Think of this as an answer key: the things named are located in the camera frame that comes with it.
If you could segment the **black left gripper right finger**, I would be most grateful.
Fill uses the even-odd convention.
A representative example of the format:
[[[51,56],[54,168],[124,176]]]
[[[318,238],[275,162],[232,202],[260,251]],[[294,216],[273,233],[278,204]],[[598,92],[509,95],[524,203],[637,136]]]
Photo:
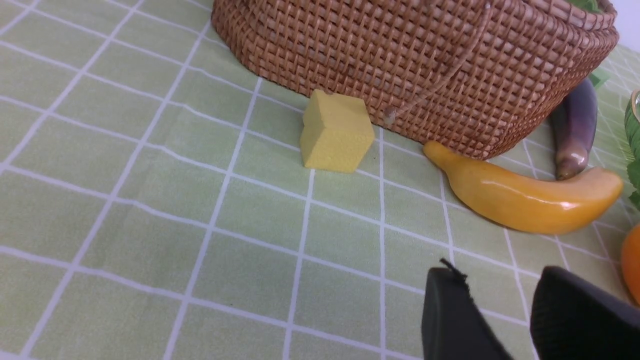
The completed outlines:
[[[637,360],[640,312],[559,266],[542,269],[530,334],[540,360]]]

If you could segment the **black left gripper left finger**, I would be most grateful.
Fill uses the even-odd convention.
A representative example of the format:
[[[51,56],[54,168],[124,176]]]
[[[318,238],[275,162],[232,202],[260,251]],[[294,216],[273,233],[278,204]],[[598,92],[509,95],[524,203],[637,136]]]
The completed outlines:
[[[422,312],[425,360],[512,360],[480,312],[467,275],[446,259],[427,272]]]

